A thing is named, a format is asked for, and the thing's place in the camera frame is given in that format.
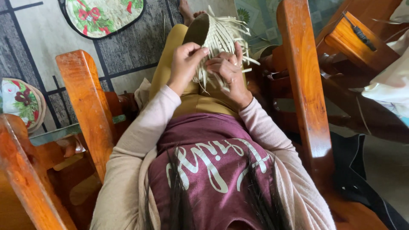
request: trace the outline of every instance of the sleeve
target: sleeve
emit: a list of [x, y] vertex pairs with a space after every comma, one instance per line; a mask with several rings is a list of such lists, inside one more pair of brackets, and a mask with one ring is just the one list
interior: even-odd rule
[[275, 156], [280, 197], [293, 229], [335, 230], [329, 207], [304, 169], [291, 140], [255, 98], [239, 115], [253, 140]]
[[91, 230], [137, 228], [138, 178], [143, 158], [155, 148], [180, 104], [179, 96], [164, 86], [122, 135], [106, 165]]

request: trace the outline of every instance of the quilted placemat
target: quilted placemat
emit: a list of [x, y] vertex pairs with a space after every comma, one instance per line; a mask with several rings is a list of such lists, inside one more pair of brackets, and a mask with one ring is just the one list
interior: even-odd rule
[[63, 0], [60, 8], [71, 28], [97, 40], [135, 23], [145, 5], [145, 0]]

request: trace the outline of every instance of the woman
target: woman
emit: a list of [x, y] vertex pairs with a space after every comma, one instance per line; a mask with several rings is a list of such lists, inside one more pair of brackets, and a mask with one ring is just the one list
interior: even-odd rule
[[91, 229], [335, 229], [291, 141], [246, 89], [243, 54], [206, 62], [230, 92], [191, 80], [208, 48], [170, 32], [150, 102], [107, 163]]

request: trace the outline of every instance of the black hair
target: black hair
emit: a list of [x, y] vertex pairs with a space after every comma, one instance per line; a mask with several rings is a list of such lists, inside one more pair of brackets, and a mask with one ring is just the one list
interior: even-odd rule
[[[168, 159], [171, 164], [171, 173], [169, 174], [171, 181], [170, 196], [170, 212], [169, 212], [169, 230], [194, 230], [195, 224], [193, 220], [193, 212], [187, 196], [186, 190], [183, 188], [183, 182], [178, 172], [178, 159], [176, 153], [178, 146], [173, 149], [175, 154], [168, 154]], [[271, 203], [263, 195], [259, 182], [256, 176], [256, 167], [252, 167], [253, 163], [250, 157], [250, 151], [247, 151], [246, 167], [248, 169], [249, 192], [246, 193], [246, 201], [252, 206], [255, 215], [258, 218], [263, 230], [290, 230], [289, 221], [284, 212], [283, 204], [280, 199], [280, 194], [277, 189], [276, 173], [275, 173], [275, 158], [270, 168], [272, 181], [269, 181]], [[154, 230], [152, 219], [149, 214], [148, 189], [146, 188], [145, 200], [145, 226], [146, 230]]]

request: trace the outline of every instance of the dried palm frond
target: dried palm frond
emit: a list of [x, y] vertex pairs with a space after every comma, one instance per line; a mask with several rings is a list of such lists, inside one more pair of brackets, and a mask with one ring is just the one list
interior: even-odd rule
[[202, 47], [208, 47], [210, 50], [209, 55], [200, 62], [193, 77], [193, 82], [199, 83], [205, 92], [207, 83], [214, 88], [216, 88], [216, 84], [219, 84], [220, 88], [229, 91], [221, 76], [206, 71], [205, 62], [223, 51], [234, 54], [236, 52], [234, 42], [236, 41], [239, 42], [243, 50], [243, 63], [249, 65], [250, 62], [253, 62], [260, 65], [259, 62], [250, 58], [249, 46], [241, 36], [242, 34], [250, 36], [249, 29], [245, 25], [245, 22], [233, 17], [215, 17], [210, 7], [209, 14], [198, 16], [190, 25], [183, 43], [195, 42]]

